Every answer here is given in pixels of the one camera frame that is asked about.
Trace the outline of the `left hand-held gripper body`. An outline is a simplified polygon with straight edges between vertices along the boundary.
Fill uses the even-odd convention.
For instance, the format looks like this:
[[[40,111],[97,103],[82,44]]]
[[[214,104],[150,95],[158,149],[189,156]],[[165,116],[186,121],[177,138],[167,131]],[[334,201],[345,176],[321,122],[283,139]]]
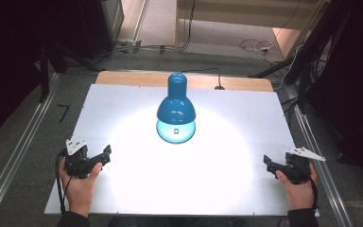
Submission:
[[[87,157],[87,143],[85,140],[70,140],[65,142],[65,167],[67,174],[72,177],[85,179],[90,174],[89,159]]]

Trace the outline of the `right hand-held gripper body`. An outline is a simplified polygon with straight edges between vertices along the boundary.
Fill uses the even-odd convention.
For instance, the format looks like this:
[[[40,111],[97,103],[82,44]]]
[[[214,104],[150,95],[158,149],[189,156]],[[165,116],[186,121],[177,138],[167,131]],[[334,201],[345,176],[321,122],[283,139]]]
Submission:
[[[309,163],[311,160],[326,161],[323,156],[305,147],[288,150],[285,154],[285,160],[287,166],[285,175],[293,184],[301,184],[310,180]]]

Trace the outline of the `person's right hand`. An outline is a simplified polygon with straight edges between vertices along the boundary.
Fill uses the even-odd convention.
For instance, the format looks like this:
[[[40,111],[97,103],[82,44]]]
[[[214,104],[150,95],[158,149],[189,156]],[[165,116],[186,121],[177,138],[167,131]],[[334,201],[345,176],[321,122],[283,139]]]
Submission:
[[[315,201],[313,184],[317,181],[318,175],[312,164],[309,165],[311,180],[293,184],[287,176],[281,171],[276,171],[279,182],[285,188],[286,198],[292,210],[312,208]]]

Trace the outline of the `person's left hand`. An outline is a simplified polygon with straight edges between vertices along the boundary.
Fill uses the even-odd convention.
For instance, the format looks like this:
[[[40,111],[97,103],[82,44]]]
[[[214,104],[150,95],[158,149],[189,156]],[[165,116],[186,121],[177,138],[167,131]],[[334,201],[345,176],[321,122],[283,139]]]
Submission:
[[[65,159],[60,160],[59,176],[65,196],[68,200],[69,211],[89,217],[92,201],[95,194],[95,180],[97,179],[102,164],[97,163],[90,175],[85,179],[72,178],[67,174]]]

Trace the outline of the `white table board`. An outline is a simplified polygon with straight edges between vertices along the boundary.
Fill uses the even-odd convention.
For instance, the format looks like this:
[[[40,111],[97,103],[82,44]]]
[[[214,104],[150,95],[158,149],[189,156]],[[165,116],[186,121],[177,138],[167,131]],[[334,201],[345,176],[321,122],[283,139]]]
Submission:
[[[283,216],[283,186],[263,157],[282,164],[295,144],[273,92],[190,89],[196,131],[182,144],[156,131],[161,87],[94,84],[73,136],[111,161],[95,182],[94,214]]]

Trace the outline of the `black metal stand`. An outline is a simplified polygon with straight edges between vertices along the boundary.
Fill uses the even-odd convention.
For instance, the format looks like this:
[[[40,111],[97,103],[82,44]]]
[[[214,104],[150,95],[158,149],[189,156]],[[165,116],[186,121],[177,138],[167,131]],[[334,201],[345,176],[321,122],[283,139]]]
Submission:
[[[293,57],[277,63],[275,66],[251,76],[251,78],[263,79],[271,73],[288,66],[288,72],[281,79],[281,82],[288,87],[297,80],[300,81],[296,106],[304,113],[305,94],[307,85],[310,82],[313,62],[320,56],[329,40],[336,37],[344,28],[350,16],[353,2],[354,0],[331,0],[307,40],[295,49]]]
[[[65,63],[63,56],[66,55],[80,63],[82,66],[90,69],[91,71],[100,72],[99,68],[92,65],[90,62],[84,60],[77,53],[59,43],[42,42],[39,47],[39,55],[42,92],[40,97],[40,103],[46,101],[48,95],[50,94],[48,75],[49,62],[51,62],[51,65],[56,72],[65,73],[67,71],[67,64]]]

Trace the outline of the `grey power strip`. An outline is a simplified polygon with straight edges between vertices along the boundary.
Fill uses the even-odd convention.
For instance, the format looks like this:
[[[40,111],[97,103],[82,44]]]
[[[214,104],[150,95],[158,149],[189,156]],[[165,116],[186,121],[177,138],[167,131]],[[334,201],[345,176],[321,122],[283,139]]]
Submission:
[[[116,46],[128,46],[128,47],[134,47],[134,46],[140,46],[141,40],[117,40],[115,42]]]

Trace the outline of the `black cabinet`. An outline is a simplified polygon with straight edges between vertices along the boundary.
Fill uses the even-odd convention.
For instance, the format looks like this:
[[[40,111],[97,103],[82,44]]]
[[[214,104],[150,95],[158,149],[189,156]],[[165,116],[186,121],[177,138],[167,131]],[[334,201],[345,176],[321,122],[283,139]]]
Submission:
[[[87,43],[84,56],[93,59],[113,50],[125,15],[121,0],[78,0]]]

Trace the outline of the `light wooden furniture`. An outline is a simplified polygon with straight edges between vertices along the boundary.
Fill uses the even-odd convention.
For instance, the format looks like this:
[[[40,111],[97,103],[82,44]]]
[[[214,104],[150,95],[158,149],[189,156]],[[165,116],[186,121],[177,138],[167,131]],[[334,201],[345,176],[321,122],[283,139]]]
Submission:
[[[177,0],[180,19],[272,27],[285,59],[291,57],[306,32],[315,28],[330,0]]]

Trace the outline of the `aluminium floor rail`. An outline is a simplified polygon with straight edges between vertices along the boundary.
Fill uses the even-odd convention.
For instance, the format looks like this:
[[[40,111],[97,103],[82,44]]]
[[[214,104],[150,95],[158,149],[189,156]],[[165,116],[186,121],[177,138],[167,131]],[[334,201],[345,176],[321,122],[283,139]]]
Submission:
[[[38,103],[33,109],[32,116],[27,120],[26,127],[22,131],[21,137],[16,142],[16,146],[9,153],[10,156],[0,171],[0,203],[5,197],[5,194],[8,191],[9,185],[14,178],[15,173],[23,161],[36,131],[40,127],[43,117],[57,91],[60,81],[61,74],[59,73],[55,73],[49,80],[48,85],[50,86],[51,90],[48,92],[43,101]]]
[[[294,104],[288,111],[288,125],[292,133],[294,143],[297,147],[306,147],[316,154],[325,155],[326,152],[320,147],[320,140],[313,131],[308,118],[308,112],[303,113],[298,104]],[[330,159],[326,162],[314,161],[313,165],[319,176],[319,209],[317,212],[319,221],[332,218],[330,227],[354,227],[354,223],[346,208],[337,183],[329,168]]]

